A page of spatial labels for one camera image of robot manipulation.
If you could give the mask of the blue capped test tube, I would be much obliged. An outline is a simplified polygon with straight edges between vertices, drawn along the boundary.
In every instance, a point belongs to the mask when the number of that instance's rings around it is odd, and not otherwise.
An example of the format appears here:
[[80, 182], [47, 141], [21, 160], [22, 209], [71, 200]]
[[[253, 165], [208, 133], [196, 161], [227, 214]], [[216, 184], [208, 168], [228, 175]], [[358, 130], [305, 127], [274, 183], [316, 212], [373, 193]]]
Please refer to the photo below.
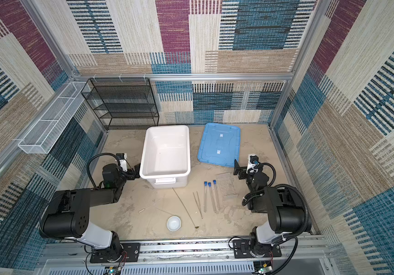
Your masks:
[[209, 192], [210, 192], [211, 203], [212, 203], [212, 206], [213, 206], [213, 211], [214, 211], [214, 213], [217, 213], [217, 207], [216, 207], [215, 198], [214, 198], [214, 194], [213, 194], [212, 183], [208, 182], [207, 185], [209, 187]]
[[216, 185], [216, 180], [213, 180], [214, 194], [215, 194], [215, 205], [218, 211], [220, 211], [220, 202], [218, 197], [218, 189]]
[[203, 199], [203, 208], [204, 208], [204, 212], [207, 212], [207, 181], [204, 182], [205, 185], [205, 189], [204, 189], [204, 199]]

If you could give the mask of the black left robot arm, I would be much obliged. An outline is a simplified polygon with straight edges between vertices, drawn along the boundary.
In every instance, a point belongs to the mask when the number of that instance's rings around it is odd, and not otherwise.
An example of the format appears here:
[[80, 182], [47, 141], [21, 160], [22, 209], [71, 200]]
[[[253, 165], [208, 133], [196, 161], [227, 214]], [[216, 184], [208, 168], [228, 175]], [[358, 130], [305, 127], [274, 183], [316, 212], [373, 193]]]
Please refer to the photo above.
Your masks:
[[[96, 184], [90, 165], [99, 157], [112, 157], [116, 162], [103, 167], [103, 181]], [[115, 204], [128, 181], [140, 178], [141, 164], [131, 166], [124, 153], [109, 152], [93, 156], [86, 172], [93, 187], [56, 191], [39, 222], [43, 238], [72, 240], [92, 249], [91, 263], [119, 262], [129, 257], [129, 249], [120, 242], [115, 231], [105, 230], [90, 221], [90, 209]]]

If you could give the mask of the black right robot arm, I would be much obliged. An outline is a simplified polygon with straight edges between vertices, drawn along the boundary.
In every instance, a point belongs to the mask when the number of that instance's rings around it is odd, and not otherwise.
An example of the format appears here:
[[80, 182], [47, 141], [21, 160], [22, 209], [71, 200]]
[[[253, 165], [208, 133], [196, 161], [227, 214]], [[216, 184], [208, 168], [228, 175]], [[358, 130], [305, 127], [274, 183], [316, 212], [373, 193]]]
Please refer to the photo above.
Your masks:
[[249, 192], [242, 199], [252, 213], [266, 214], [267, 220], [253, 228], [248, 243], [240, 244], [244, 254], [252, 257], [281, 255], [279, 246], [310, 231], [312, 221], [307, 200], [289, 184], [275, 185], [276, 169], [251, 155], [247, 166], [234, 161], [234, 175], [245, 180]]

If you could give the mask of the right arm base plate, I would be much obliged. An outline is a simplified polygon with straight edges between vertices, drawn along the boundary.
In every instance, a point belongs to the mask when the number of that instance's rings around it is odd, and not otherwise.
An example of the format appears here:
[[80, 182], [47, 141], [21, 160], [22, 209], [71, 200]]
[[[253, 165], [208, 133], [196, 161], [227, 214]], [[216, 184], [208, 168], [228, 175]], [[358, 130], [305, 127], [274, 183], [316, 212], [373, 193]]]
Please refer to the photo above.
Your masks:
[[228, 242], [228, 246], [233, 250], [236, 259], [275, 258], [282, 256], [281, 250], [277, 246], [259, 243], [252, 245], [250, 240], [243, 238], [231, 239]]

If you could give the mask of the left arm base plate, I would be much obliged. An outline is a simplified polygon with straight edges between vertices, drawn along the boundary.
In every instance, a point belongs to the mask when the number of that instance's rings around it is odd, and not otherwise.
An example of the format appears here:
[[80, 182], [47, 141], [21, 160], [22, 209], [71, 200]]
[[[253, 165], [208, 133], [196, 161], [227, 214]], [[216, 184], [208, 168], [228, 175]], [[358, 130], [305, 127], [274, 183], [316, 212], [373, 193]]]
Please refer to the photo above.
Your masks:
[[93, 250], [89, 262], [91, 264], [137, 262], [140, 243], [121, 243], [117, 248]]

